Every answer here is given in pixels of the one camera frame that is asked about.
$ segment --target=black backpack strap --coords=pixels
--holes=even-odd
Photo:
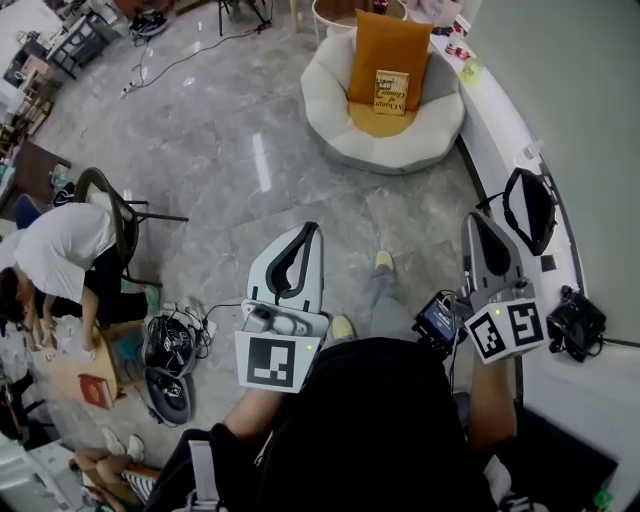
[[[504,192],[498,192],[497,194],[493,194],[490,197],[487,197],[484,201],[480,201],[477,205],[476,205],[476,209],[477,210],[484,210],[487,206],[489,206],[489,203],[491,201],[493,201],[496,197],[503,195]]]
[[[518,181],[518,178],[520,178],[520,175],[522,174],[523,170],[524,169],[520,167],[516,167],[511,173],[511,176],[509,176],[509,179],[507,180],[507,184],[504,187],[504,192],[499,192],[498,194],[494,194],[491,197],[487,197],[484,201],[481,201],[480,203],[478,203],[476,205],[476,208],[478,210],[483,210],[496,197],[502,196],[502,208],[504,209],[504,219],[507,221],[507,224],[509,224],[509,227],[518,234],[520,239],[525,243],[525,245],[529,248],[529,250],[535,254],[536,244],[534,244],[533,240],[531,240],[531,238],[529,238],[529,236],[520,229],[520,227],[518,226],[518,221],[516,220],[516,216],[513,214],[513,212],[511,211],[511,208],[509,207],[509,196],[511,195],[511,191],[513,190],[513,187]]]
[[[522,169],[520,167],[516,167],[511,173],[511,176],[509,176],[509,179],[507,180],[507,185],[504,187],[504,192],[498,192],[497,194],[493,194],[492,196],[487,197],[484,201],[480,201],[476,205],[476,208],[478,210],[484,210],[489,205],[489,203],[498,196],[503,196],[502,205],[504,206],[504,204],[506,203],[508,208],[509,194],[511,194],[511,191],[513,190],[513,187],[516,184],[516,181],[518,181],[518,178],[520,177],[521,174],[522,174]]]

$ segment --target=wire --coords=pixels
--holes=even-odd
[[[202,324],[202,335],[200,337],[198,337],[198,342],[196,343],[196,347],[198,349],[205,349],[206,353],[204,355],[196,355],[196,359],[206,359],[207,357],[209,357],[209,348],[211,347],[211,345],[213,344],[213,340],[211,339],[211,336],[209,336],[209,331],[207,329],[207,326],[209,324],[209,315],[216,309],[216,308],[230,308],[230,307],[240,307],[242,306],[242,304],[215,304],[213,306],[211,306],[211,308],[209,309],[209,311],[207,311],[207,314],[204,315],[204,318],[201,320],[201,324]]]
[[[269,28],[271,26],[271,21],[273,20],[273,3],[274,3],[274,0],[271,0],[271,11],[270,11],[270,14],[269,14],[269,19],[265,20],[264,23],[260,23],[260,25],[258,25],[256,28],[248,30],[244,34],[238,34],[238,35],[235,35],[235,36],[227,36],[227,37],[225,37],[224,39],[221,39],[220,41],[218,41],[216,44],[214,44],[212,46],[207,46],[206,48],[201,48],[197,52],[194,52],[194,53],[192,53],[191,55],[189,55],[187,57],[184,57],[182,59],[179,59],[179,60],[176,60],[176,61],[172,62],[166,68],[164,68],[162,70],[162,72],[158,76],[156,76],[153,80],[151,80],[151,82],[145,84],[144,83],[144,78],[142,77],[142,61],[144,59],[145,54],[147,53],[147,46],[149,44],[149,39],[147,39],[146,40],[146,44],[145,44],[145,48],[144,48],[144,50],[142,52],[142,55],[140,56],[140,62],[138,64],[136,64],[131,69],[131,71],[135,71],[136,69],[138,69],[138,72],[140,74],[140,84],[132,85],[129,90],[125,90],[124,91],[125,94],[131,94],[132,92],[137,91],[138,89],[144,89],[145,87],[149,87],[150,85],[154,84],[157,80],[159,80],[160,77],[162,75],[164,75],[167,71],[169,71],[173,66],[175,66],[177,64],[180,64],[181,62],[186,62],[189,59],[191,59],[191,58],[195,57],[196,55],[198,55],[199,53],[206,52],[206,51],[209,51],[209,50],[213,50],[213,49],[217,48],[218,46],[220,46],[225,41],[229,41],[230,39],[241,39],[243,37],[248,37],[248,36],[250,36],[252,34],[255,34],[255,33],[259,34],[263,30],[266,30],[267,28]]]
[[[453,290],[442,289],[438,291],[438,294],[442,294],[443,297],[457,297]],[[453,395],[453,383],[455,380],[455,365],[456,355],[458,354],[458,341],[460,340],[460,329],[456,328],[456,314],[451,308],[451,300],[449,300],[449,313],[451,313],[451,329],[455,331],[455,338],[453,340],[453,349],[451,351],[451,366],[449,366],[449,392]]]
[[[240,303],[237,303],[237,304],[216,304],[215,306],[211,306],[211,309],[209,309],[209,311],[207,311],[207,314],[204,315],[204,319],[208,320],[209,319],[209,315],[216,308],[230,308],[230,307],[240,307],[240,306],[242,306],[242,304],[240,304]]]

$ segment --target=black shirt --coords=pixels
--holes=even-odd
[[[416,343],[375,338],[321,352],[258,466],[223,425],[187,431],[147,510],[184,506],[195,487],[189,438],[210,440],[231,510],[497,509],[442,363]]]

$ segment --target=black hair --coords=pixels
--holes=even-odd
[[[24,321],[24,309],[16,299],[18,294],[18,275],[13,267],[7,267],[0,272],[0,316],[10,322]]]

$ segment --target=white wall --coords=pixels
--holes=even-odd
[[[62,22],[42,0],[18,0],[6,9],[0,10],[0,74],[20,49],[16,34],[20,31],[35,30],[44,37],[50,37],[62,27]],[[0,101],[7,104],[15,94],[15,88],[0,79]]]
[[[468,41],[560,191],[605,336],[640,345],[637,0],[483,0]]]

